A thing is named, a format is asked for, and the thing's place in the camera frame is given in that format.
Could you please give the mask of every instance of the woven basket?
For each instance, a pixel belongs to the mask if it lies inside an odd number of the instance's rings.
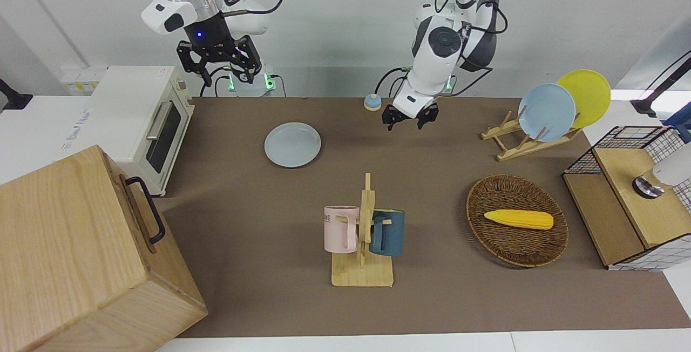
[[[504,226],[484,217],[496,209],[523,209],[548,212],[554,226],[547,231]],[[549,264],[564,253],[568,227],[559,205],[529,180],[513,175],[492,175],[479,180],[466,204],[468,222],[479,242],[507,263],[521,267]]]

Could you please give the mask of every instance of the mug rack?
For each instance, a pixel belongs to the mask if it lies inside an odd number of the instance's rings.
[[[375,191],[371,188],[371,175],[365,173],[365,189],[360,199],[358,225],[358,246],[353,253],[331,253],[331,284],[334,286],[391,287],[393,286],[393,265],[390,256],[373,254],[368,249],[372,241],[370,227],[375,211]],[[347,222],[344,217],[339,221]]]
[[[551,142],[541,142],[540,138],[543,137],[543,135],[548,129],[545,126],[534,139],[531,138],[530,135],[526,135],[516,147],[506,148],[506,145],[504,145],[504,143],[502,143],[502,141],[499,140],[499,136],[508,135],[509,133],[521,131],[520,123],[518,120],[520,120],[521,116],[523,116],[527,108],[528,106],[524,105],[520,113],[518,113],[518,116],[516,116],[516,118],[513,120],[509,120],[509,118],[511,117],[511,113],[513,113],[512,111],[509,111],[506,114],[506,116],[504,116],[504,120],[499,126],[495,126],[494,128],[488,126],[487,131],[480,134],[480,138],[482,138],[482,140],[494,139],[497,145],[499,145],[499,148],[502,149],[502,152],[500,152],[497,155],[497,160],[499,160],[499,162],[503,162],[504,160],[509,160],[513,158],[518,158],[519,156],[528,155],[529,153],[542,151],[546,148],[570,142],[571,140],[573,140],[573,138],[575,138],[576,135],[578,135],[578,133],[580,133],[580,131],[582,131],[582,128],[571,128],[565,135],[558,138],[557,140],[553,140]]]

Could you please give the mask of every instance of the blue mug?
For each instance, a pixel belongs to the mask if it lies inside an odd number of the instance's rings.
[[[405,212],[395,209],[375,209],[372,215],[372,241],[370,252],[384,256],[398,256],[403,253],[403,229]]]

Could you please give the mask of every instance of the oven window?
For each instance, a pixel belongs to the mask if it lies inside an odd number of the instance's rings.
[[[163,164],[168,156],[168,151],[170,151],[173,145],[175,133],[178,132],[180,120],[180,112],[175,108],[175,104],[173,104],[171,111],[168,113],[168,118],[166,118],[163,130],[161,131],[161,136],[158,140],[153,140],[151,145],[148,146],[146,160],[148,160],[151,167],[153,167],[157,173],[161,173],[161,170],[163,170]]]

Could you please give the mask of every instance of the table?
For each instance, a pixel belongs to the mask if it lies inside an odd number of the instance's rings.
[[[436,123],[418,131],[407,121],[390,133],[361,99],[195,104],[168,195],[157,200],[209,307],[183,337],[691,325],[663,275],[602,268],[560,177],[587,150],[585,138],[494,160],[496,145],[477,135],[517,99],[442,99]],[[321,134],[322,151],[307,167],[276,167],[263,154],[264,137],[286,121]],[[407,212],[404,254],[394,259],[393,288],[334,288],[321,209],[357,204],[364,172],[372,172],[378,207]],[[493,173],[528,178],[562,207],[570,243],[559,261],[511,270],[464,236],[468,191]]]

